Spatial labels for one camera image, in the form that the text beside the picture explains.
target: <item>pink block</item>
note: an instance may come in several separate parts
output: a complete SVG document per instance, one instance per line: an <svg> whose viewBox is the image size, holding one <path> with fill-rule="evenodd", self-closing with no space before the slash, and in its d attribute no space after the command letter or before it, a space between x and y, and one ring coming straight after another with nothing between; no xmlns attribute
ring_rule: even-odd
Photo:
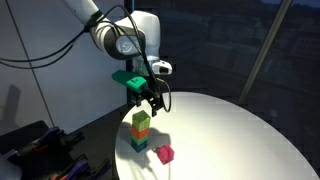
<svg viewBox="0 0 320 180"><path fill-rule="evenodd" d="M169 144L165 144L158 148L157 155L163 165L173 160L174 151Z"/></svg>

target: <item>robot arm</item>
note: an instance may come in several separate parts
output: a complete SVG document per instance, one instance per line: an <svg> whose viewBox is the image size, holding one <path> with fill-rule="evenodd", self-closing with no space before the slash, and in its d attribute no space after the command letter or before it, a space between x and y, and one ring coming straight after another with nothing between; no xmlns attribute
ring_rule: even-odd
<svg viewBox="0 0 320 180"><path fill-rule="evenodd" d="M64 3L83 25L87 25L90 21L96 22L103 17L102 12L92 0L64 0ZM142 11L134 11L131 17L138 27L144 47L139 47L138 39L129 18L116 21L115 24L126 31L138 48L145 50L147 60L155 74L171 74L171 65L159 58L160 22L158 17ZM133 70L147 76L146 72L143 71L143 59L139 51L125 34L106 21L110 20L104 18L96 27L90 29L90 34L96 46L114 59L136 60Z"/></svg>

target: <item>white wall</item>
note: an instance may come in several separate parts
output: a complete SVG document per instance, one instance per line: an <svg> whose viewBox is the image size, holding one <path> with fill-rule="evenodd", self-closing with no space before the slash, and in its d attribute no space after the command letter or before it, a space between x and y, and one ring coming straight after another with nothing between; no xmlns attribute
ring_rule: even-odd
<svg viewBox="0 0 320 180"><path fill-rule="evenodd" d="M30 58L43 56L57 50L82 30L82 24L61 0L8 1ZM98 0L95 2L103 12L116 4L123 4L122 0ZM1 18L6 18L2 15L3 11L0 13ZM123 13L115 11L110 19L117 20L121 17L123 17ZM12 34L14 32L13 26L8 27L7 31ZM5 36L7 41L11 38L10 41L19 45L15 34L11 35L12 37L6 36L7 33L3 32L0 34L1 38ZM0 53L1 56L16 55L16 44L3 45L7 46L6 53ZM114 60L107 54L100 52L89 34L85 34L80 37L63 60L52 66L36 70L54 124L66 132L72 132L124 105L126 103L126 88L111 79L111 74L118 69L125 69L125 61ZM23 82L26 83L22 84L21 88L32 89L26 93L28 96L39 96L37 88L30 87L30 84L34 84L30 71L21 71L19 74L15 73L16 70L9 70L1 66L2 71L10 73L7 73L6 77L1 74L1 87L4 86L2 85L4 80L8 82L7 84L11 82L15 84L14 81L25 79ZM37 101L30 99L28 99L28 103L19 104L21 109L17 112L16 122L24 121L22 116L25 114L28 115L28 123L39 118L48 119L41 99L38 98Z"/></svg>
<svg viewBox="0 0 320 180"><path fill-rule="evenodd" d="M0 22L0 57L26 58L5 1L0 1ZM37 120L51 126L31 71L0 65L0 135Z"/></svg>

